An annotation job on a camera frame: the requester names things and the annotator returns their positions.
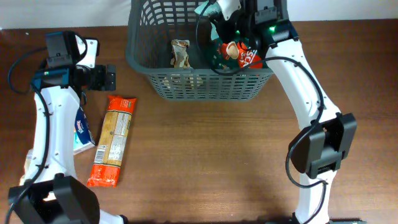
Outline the teal small sachet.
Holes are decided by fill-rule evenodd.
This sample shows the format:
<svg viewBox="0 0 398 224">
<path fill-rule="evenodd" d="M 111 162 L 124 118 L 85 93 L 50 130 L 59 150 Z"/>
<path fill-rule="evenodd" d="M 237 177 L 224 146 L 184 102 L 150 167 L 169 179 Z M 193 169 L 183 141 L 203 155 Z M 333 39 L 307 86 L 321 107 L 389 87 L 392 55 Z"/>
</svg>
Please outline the teal small sachet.
<svg viewBox="0 0 398 224">
<path fill-rule="evenodd" d="M 222 16 L 220 5 L 216 1 L 205 1 L 194 10 L 195 14 L 203 14 L 205 17 Z"/>
</svg>

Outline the green Nescafe coffee bag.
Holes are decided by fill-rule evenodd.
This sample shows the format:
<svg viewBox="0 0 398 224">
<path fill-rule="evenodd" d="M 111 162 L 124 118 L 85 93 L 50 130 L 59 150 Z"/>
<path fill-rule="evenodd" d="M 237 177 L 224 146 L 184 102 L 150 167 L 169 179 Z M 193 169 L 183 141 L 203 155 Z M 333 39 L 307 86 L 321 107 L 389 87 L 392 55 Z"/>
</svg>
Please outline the green Nescafe coffee bag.
<svg viewBox="0 0 398 224">
<path fill-rule="evenodd" d="M 241 37 L 238 30 L 234 33 L 234 39 L 226 43 L 221 40 L 215 25 L 211 23 L 210 38 L 211 41 L 205 53 L 215 68 L 235 70 L 255 62 L 259 63 L 250 68 L 263 68 L 262 58 L 257 50 L 250 49 L 248 39 Z"/>
</svg>

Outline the Kleenex tissue multipack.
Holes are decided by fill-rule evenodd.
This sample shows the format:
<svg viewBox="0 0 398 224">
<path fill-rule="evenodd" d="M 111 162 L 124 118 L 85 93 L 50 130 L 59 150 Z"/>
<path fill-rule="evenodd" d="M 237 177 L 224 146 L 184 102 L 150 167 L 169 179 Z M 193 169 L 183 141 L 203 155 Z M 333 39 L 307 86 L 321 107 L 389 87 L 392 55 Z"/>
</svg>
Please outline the Kleenex tissue multipack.
<svg viewBox="0 0 398 224">
<path fill-rule="evenodd" d="M 79 154 L 83 151 L 95 147 L 90 127 L 87 122 L 86 114 L 82 107 L 79 107 L 75 118 L 75 130 L 73 139 L 73 154 Z"/>
</svg>

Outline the brown snack bag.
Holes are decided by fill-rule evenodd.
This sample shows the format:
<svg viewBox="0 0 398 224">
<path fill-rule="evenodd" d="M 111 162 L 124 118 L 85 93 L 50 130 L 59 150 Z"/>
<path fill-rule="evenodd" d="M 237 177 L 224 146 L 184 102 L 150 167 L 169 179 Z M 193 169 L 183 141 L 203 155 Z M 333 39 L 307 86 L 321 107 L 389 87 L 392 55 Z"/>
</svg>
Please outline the brown snack bag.
<svg viewBox="0 0 398 224">
<path fill-rule="evenodd" d="M 173 65 L 174 68 L 190 68 L 188 61 L 189 56 L 187 53 L 189 46 L 189 40 L 174 39 L 171 41 L 172 59 L 170 60 L 170 64 Z"/>
</svg>

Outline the orange spaghetti packet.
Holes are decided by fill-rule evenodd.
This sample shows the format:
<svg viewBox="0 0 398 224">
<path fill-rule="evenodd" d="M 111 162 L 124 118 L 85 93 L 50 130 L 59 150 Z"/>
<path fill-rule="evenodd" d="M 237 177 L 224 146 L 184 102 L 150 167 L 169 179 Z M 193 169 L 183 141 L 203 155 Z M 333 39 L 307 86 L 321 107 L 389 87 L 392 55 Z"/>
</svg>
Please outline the orange spaghetti packet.
<svg viewBox="0 0 398 224">
<path fill-rule="evenodd" d="M 135 98 L 108 96 L 109 105 L 104 117 L 99 143 L 90 177 L 89 187 L 115 187 L 126 148 Z"/>
</svg>

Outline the beige packet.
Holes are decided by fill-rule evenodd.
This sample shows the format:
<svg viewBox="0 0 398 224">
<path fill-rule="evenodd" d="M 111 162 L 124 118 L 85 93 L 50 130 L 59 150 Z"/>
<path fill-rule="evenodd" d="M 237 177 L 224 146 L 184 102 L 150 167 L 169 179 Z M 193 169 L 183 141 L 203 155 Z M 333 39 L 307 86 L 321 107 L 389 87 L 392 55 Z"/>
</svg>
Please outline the beige packet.
<svg viewBox="0 0 398 224">
<path fill-rule="evenodd" d="M 27 171 L 29 170 L 30 162 L 32 160 L 32 153 L 33 153 L 33 149 L 29 149 L 28 153 L 26 155 L 26 158 L 25 158 L 24 174 L 20 178 L 19 185 L 24 185 L 25 175 L 26 175 Z"/>
</svg>

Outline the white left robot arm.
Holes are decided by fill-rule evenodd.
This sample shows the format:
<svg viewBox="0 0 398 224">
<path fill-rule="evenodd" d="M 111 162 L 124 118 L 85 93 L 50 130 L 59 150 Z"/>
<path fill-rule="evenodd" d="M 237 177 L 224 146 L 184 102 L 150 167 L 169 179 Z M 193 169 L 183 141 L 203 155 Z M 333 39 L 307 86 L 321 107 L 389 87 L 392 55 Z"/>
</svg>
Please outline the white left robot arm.
<svg viewBox="0 0 398 224">
<path fill-rule="evenodd" d="M 40 68 L 31 87 L 37 112 L 32 160 L 22 186 L 9 189 L 10 212 L 23 223 L 127 223 L 100 209 L 96 194 L 76 177 L 73 141 L 84 65 Z"/>
</svg>

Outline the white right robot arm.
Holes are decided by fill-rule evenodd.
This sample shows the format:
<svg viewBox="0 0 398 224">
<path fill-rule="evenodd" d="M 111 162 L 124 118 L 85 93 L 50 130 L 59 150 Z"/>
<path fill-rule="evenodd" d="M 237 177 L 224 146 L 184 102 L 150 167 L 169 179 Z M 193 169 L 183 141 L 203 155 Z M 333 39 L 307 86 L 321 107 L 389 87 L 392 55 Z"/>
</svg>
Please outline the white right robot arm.
<svg viewBox="0 0 398 224">
<path fill-rule="evenodd" d="M 347 158 L 357 122 L 342 114 L 310 68 L 299 35 L 289 20 L 286 1 L 210 1 L 224 42 L 246 38 L 287 95 L 300 132 L 289 144 L 287 177 L 299 191 L 295 223 L 330 223 L 328 203 L 333 179 Z"/>
</svg>

